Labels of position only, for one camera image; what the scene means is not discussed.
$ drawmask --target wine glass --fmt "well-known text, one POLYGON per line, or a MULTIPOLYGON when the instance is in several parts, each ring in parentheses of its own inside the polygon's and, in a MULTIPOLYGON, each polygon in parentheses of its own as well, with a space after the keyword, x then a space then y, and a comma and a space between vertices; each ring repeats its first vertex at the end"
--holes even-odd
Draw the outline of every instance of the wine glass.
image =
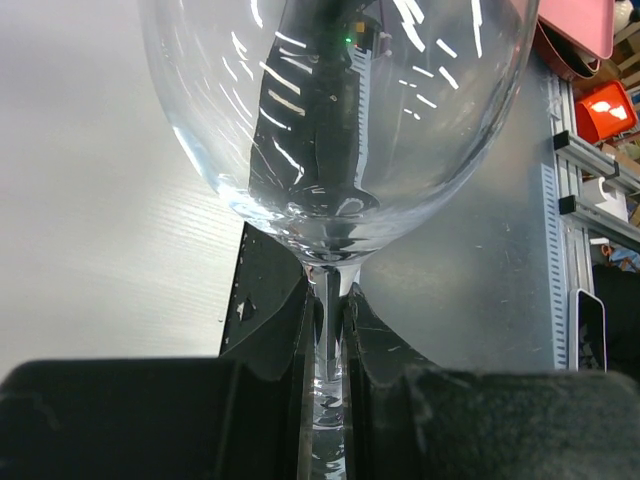
POLYGON ((158 97, 198 173, 302 262, 316 332, 314 475, 341 478, 337 302, 484 158, 538 0, 140 0, 158 97))

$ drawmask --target pink tray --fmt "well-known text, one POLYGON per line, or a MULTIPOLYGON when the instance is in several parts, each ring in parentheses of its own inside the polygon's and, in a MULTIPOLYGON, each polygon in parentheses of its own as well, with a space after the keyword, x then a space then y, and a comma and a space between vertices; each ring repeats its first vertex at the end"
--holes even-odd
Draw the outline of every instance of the pink tray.
POLYGON ((546 25, 594 57, 613 53, 614 0, 540 0, 538 14, 546 25))

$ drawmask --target white table surface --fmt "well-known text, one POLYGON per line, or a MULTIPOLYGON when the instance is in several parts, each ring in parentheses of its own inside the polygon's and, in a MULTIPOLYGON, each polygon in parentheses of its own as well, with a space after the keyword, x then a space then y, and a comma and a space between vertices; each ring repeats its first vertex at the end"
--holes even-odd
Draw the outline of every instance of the white table surface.
POLYGON ((0 378, 215 355, 242 223, 173 137, 134 0, 0 2, 0 378))

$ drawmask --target glass stem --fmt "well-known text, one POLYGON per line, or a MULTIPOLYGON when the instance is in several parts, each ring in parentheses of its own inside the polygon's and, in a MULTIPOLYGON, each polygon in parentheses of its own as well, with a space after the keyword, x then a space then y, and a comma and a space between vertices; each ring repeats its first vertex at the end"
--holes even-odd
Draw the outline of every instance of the glass stem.
POLYGON ((309 283, 323 307, 315 325, 312 477, 346 478, 342 408, 341 299, 360 265, 307 266, 309 283))

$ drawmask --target smartphone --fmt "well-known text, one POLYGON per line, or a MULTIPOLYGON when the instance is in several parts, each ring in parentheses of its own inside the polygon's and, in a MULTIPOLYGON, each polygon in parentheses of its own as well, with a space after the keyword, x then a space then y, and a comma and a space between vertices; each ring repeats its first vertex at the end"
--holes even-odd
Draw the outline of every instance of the smartphone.
POLYGON ((602 301, 581 288, 569 301, 569 369, 607 370, 605 309, 602 301))

